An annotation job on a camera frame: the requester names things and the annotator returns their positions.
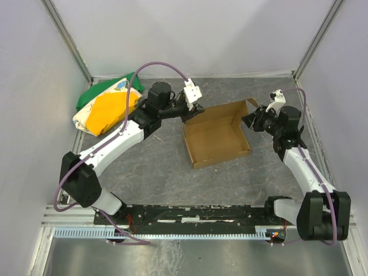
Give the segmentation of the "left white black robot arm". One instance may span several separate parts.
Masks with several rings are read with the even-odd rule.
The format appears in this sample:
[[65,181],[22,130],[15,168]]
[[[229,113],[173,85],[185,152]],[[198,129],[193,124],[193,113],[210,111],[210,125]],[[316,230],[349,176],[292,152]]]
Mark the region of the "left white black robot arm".
[[156,82],[147,97],[129,114],[127,122],[95,146],[79,154],[68,152],[63,156],[60,172],[61,188],[83,208],[94,207],[108,215],[124,208],[124,203],[99,183],[99,176],[126,150],[148,138],[162,121],[179,117],[186,122],[204,112],[197,103],[202,97],[200,88],[192,80],[185,82],[175,94],[166,82]]

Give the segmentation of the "brown cardboard box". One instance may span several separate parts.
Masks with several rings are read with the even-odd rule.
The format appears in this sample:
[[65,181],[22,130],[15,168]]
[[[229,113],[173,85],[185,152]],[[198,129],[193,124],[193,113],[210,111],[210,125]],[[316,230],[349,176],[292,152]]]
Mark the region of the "brown cardboard box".
[[183,126],[184,140],[194,169],[245,157],[251,147],[244,135],[242,117],[248,105],[257,108],[253,98],[206,108]]

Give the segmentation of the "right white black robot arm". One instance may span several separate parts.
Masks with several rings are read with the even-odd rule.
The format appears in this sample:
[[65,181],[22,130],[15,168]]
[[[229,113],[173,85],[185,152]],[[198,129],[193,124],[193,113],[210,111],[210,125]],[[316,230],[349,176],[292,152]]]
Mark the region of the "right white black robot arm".
[[242,120],[253,131],[272,136],[274,152],[292,172],[304,195],[300,204],[287,197],[270,197],[272,212],[294,224],[302,240],[333,245],[348,237],[351,198],[347,192],[337,191],[314,164],[301,137],[301,117],[301,111],[292,106],[284,106],[279,112],[259,106]]

